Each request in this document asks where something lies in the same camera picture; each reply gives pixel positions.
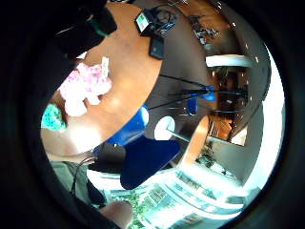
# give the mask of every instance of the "floor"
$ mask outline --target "floor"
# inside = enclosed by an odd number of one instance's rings
[[[137,7],[142,9],[152,8],[160,3],[164,2],[158,0],[136,0],[134,2]],[[163,35],[165,42],[164,60],[160,73],[189,79],[205,85],[213,84],[212,75],[204,63],[206,51],[194,36],[187,17],[179,10],[173,8],[171,8],[171,10],[178,14],[178,19],[176,25]],[[198,88],[169,78],[158,77],[146,104],[151,108],[177,99],[179,97],[168,94],[179,93],[181,89]],[[184,115],[185,105],[186,102],[181,102],[172,104],[171,106],[150,110],[150,121],[146,128],[145,136],[154,138],[153,132],[157,121],[163,116],[170,115],[175,120],[174,131],[187,138],[191,138],[200,119],[210,113],[214,104],[200,99],[198,113],[194,116]],[[184,153],[187,142],[175,138],[174,136],[171,139],[177,140],[181,145],[180,154],[175,159],[175,161],[177,161]],[[101,151],[101,148],[103,149],[103,153],[100,154],[100,162],[94,165],[94,167],[92,166],[92,169],[109,173],[119,173],[124,161],[124,149],[122,147],[113,147],[107,143],[104,146],[99,147],[99,152]]]

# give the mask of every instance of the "electronic device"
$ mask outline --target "electronic device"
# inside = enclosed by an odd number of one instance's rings
[[[134,19],[134,23],[142,36],[161,34],[175,25],[177,16],[169,10],[160,9],[161,6],[143,9]]]
[[[151,38],[150,52],[149,55],[157,58],[163,59],[164,50],[164,39],[160,35],[153,35]]]

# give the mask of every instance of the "blue chair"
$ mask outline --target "blue chair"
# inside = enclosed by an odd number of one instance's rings
[[[208,86],[208,88],[210,90],[213,90],[214,86],[211,85],[211,86]],[[215,96],[214,92],[209,92],[208,94],[202,94],[199,97],[203,98],[205,100],[211,101],[211,102],[216,101],[216,96]],[[190,99],[188,99],[186,112],[188,115],[194,116],[197,114],[197,111],[198,111],[197,97],[191,97]]]
[[[144,134],[145,127],[149,122],[149,112],[143,105],[134,117],[123,126],[117,133],[107,140],[108,143],[125,146]]]
[[[210,86],[208,86],[206,88],[208,88],[211,91],[214,90],[214,86],[213,85],[210,85]],[[211,102],[216,101],[215,92],[209,92],[208,94],[203,94],[200,97],[203,98],[203,99],[206,99],[208,101],[211,101]]]
[[[175,140],[152,140],[143,135],[125,146],[126,157],[120,182],[131,190],[166,166],[180,151]]]

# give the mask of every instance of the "round table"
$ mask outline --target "round table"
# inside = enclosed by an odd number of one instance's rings
[[[87,52],[83,62],[100,64],[103,56],[110,59],[111,90],[99,105],[85,100],[87,112],[72,117],[64,112],[64,100],[56,91],[51,98],[63,111],[67,123],[64,133],[41,130],[47,153],[70,156],[91,150],[120,130],[143,105],[159,75],[161,60],[149,56],[150,37],[143,37],[134,24],[140,8],[122,3],[108,3],[117,31]]]

